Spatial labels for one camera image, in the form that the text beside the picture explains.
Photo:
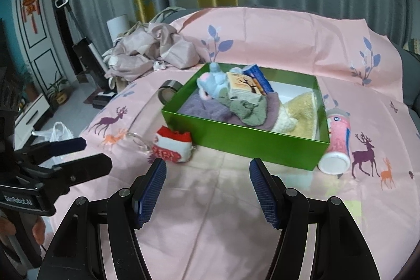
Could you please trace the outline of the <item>person's left hand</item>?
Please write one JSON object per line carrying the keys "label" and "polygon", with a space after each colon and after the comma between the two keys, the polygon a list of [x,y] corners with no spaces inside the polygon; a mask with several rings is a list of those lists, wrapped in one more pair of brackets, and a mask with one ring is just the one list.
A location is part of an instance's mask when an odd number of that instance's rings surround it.
{"label": "person's left hand", "polygon": [[[17,228],[10,220],[5,217],[1,217],[1,227],[0,227],[1,235],[6,237],[14,236],[17,232],[23,231],[25,233],[28,232],[28,228],[26,225],[22,225],[21,227]],[[31,228],[31,234],[33,235],[33,239],[36,241],[38,245],[43,245],[45,242],[45,235],[46,235],[46,224],[41,216],[36,217],[36,221]]]}

